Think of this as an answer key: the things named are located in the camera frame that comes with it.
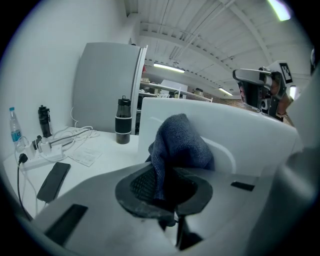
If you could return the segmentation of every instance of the ceiling pipe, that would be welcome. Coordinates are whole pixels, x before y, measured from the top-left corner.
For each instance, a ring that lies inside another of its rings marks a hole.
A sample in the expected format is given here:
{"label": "ceiling pipe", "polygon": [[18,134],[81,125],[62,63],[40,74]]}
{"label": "ceiling pipe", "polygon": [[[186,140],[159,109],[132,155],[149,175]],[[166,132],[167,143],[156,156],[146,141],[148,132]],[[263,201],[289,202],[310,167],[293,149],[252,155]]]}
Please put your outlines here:
{"label": "ceiling pipe", "polygon": [[198,37],[198,35],[203,31],[210,23],[213,21],[218,15],[220,15],[225,9],[227,9],[230,5],[232,5],[236,0],[229,1],[226,5],[223,6],[223,8],[218,11],[216,15],[214,15],[190,40],[190,42],[182,49],[182,51],[175,57],[175,60],[177,61],[179,57],[184,53],[184,51],[192,44],[192,42]]}

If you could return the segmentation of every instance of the black thermos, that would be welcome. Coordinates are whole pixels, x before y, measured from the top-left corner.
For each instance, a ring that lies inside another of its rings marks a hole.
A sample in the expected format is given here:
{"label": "black thermos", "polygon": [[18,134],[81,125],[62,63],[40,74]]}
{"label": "black thermos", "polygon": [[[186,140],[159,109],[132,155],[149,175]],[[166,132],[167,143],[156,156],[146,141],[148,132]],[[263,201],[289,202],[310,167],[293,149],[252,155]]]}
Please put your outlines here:
{"label": "black thermos", "polygon": [[41,105],[38,109],[39,122],[42,130],[43,137],[50,137],[52,134],[50,132],[50,109]]}
{"label": "black thermos", "polygon": [[115,116],[115,134],[117,143],[129,143],[131,122],[131,100],[126,98],[126,96],[122,96],[122,98],[118,100],[118,110]]}

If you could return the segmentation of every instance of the receipt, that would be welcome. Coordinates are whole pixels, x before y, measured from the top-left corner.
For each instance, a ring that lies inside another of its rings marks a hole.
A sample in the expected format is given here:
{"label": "receipt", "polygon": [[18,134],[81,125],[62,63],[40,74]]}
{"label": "receipt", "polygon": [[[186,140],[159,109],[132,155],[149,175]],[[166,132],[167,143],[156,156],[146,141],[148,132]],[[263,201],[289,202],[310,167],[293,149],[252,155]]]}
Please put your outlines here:
{"label": "receipt", "polygon": [[100,156],[100,152],[88,149],[86,147],[78,148],[71,155],[69,155],[69,157],[74,161],[88,167],[90,167]]}

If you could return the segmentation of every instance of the fluorescent light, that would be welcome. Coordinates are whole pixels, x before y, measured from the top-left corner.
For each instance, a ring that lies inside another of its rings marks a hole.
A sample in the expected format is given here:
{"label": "fluorescent light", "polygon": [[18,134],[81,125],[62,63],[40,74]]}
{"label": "fluorescent light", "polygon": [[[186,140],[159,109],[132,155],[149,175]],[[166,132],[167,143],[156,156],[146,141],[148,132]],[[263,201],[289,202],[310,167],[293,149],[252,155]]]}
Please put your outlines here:
{"label": "fluorescent light", "polygon": [[180,72],[180,73],[184,73],[185,72],[183,69],[172,67],[172,66],[167,66],[167,65],[162,65],[162,64],[158,64],[158,63],[154,63],[153,66],[155,66],[157,68],[163,68],[163,69],[167,69],[167,70],[177,71],[177,72]]}
{"label": "fluorescent light", "polygon": [[271,4],[276,15],[278,15],[280,21],[286,21],[291,18],[286,6],[279,0],[268,0],[268,2]]}
{"label": "fluorescent light", "polygon": [[297,87],[295,85],[290,86],[290,96],[295,99]]}
{"label": "fluorescent light", "polygon": [[233,96],[230,92],[227,92],[226,90],[222,89],[222,88],[219,88],[220,91],[224,92],[225,94],[228,94],[230,96]]}

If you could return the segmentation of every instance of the black smartphone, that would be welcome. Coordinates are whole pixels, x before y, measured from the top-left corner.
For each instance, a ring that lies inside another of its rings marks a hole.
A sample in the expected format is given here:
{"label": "black smartphone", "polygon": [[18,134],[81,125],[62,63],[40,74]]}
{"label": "black smartphone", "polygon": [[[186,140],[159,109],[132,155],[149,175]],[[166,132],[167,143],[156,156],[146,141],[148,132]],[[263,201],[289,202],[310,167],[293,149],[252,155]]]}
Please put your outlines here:
{"label": "black smartphone", "polygon": [[57,198],[70,167],[71,165],[68,163],[56,162],[45,178],[36,198],[46,203],[50,203]]}
{"label": "black smartphone", "polygon": [[248,191],[252,191],[255,188],[254,185],[242,183],[242,182],[239,182],[239,181],[232,182],[231,186],[236,187],[238,189],[242,189],[242,190],[248,190]]}

